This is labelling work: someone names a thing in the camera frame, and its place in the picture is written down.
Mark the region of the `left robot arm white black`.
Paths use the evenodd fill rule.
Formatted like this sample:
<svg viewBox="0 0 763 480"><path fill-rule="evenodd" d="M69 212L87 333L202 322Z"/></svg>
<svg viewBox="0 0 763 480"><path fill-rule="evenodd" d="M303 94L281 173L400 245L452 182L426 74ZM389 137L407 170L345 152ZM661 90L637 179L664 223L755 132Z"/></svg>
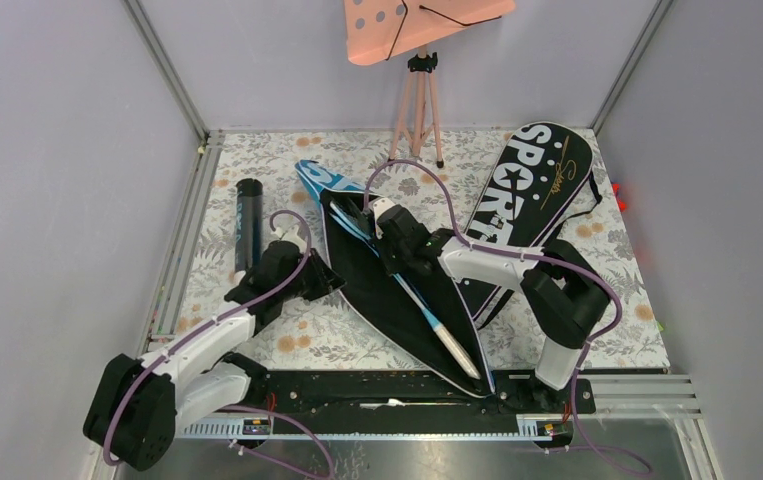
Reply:
<svg viewBox="0 0 763 480"><path fill-rule="evenodd" d="M119 354L105 366L83 434L101 446L110 466L144 471L186 428L229 405L253 411L267 385L255 362L226 360L230 350L278 318L286 302L314 301L342 288L344 279L311 247L269 244L210 319L156 351Z"/></svg>

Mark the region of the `blue racket bag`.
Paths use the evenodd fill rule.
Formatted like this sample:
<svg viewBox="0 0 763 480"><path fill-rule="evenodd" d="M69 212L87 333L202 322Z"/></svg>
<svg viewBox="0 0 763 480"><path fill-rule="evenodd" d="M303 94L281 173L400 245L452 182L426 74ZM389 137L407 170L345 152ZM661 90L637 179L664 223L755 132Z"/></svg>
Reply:
<svg viewBox="0 0 763 480"><path fill-rule="evenodd" d="M345 303L382 337L456 389L475 398L493 394L495 385L482 344L453 282L439 268L427 276L402 274L470 355L480 379L466 375L418 307L386 273L381 260L332 217L330 200L351 202L360 208L364 188L313 160L300 160L295 169L320 210L324 251L333 270L346 281L341 290Z"/></svg>

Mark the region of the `black sport racket bag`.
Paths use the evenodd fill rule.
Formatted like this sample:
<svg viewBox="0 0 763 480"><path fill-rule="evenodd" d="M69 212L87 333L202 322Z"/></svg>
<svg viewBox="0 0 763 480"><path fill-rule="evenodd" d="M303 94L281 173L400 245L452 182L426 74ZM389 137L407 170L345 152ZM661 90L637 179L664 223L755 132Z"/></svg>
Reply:
<svg viewBox="0 0 763 480"><path fill-rule="evenodd" d="M552 122L517 129L501 151L464 234L506 247L537 247L602 201L593 142Z"/></svg>

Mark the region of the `black shuttlecock tube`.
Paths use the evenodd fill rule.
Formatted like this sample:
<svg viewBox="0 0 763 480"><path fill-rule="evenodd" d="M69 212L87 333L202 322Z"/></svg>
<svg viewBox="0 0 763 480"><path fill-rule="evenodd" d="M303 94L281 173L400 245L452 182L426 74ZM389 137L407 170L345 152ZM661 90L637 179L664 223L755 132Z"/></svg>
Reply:
<svg viewBox="0 0 763 480"><path fill-rule="evenodd" d="M263 252L263 185L253 178L236 183L235 271L245 271L259 262Z"/></svg>

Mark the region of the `blue racket white grip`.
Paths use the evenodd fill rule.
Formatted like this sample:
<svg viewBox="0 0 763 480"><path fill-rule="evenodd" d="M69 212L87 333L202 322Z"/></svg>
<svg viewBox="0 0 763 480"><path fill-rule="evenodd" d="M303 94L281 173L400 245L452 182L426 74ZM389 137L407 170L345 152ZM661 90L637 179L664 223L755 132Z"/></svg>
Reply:
<svg viewBox="0 0 763 480"><path fill-rule="evenodd" d="M330 200L328 205L334 220L347 232L367 245L381 260L385 271L392 276L418 307L434 334L466 375L473 379L480 379L480 371L475 366L470 355L453 337L447 327L431 311L424 298L416 291L412 284L404 278L402 275L404 264L396 258L389 248L382 245L381 237L379 236L381 230L373 224L371 216L367 215L351 202Z"/></svg>

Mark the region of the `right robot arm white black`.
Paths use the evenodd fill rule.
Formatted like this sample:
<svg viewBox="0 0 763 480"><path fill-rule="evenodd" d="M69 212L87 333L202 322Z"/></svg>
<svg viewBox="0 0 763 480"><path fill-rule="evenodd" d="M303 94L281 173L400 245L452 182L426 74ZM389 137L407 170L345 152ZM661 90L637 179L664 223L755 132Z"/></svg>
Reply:
<svg viewBox="0 0 763 480"><path fill-rule="evenodd" d="M520 292L545 335L530 386L532 402L554 412L570 398L594 326L620 301L568 242L505 247L464 236L457 227L427 230L405 207L380 197L362 211L370 234L396 265L438 267L455 282L475 280Z"/></svg>

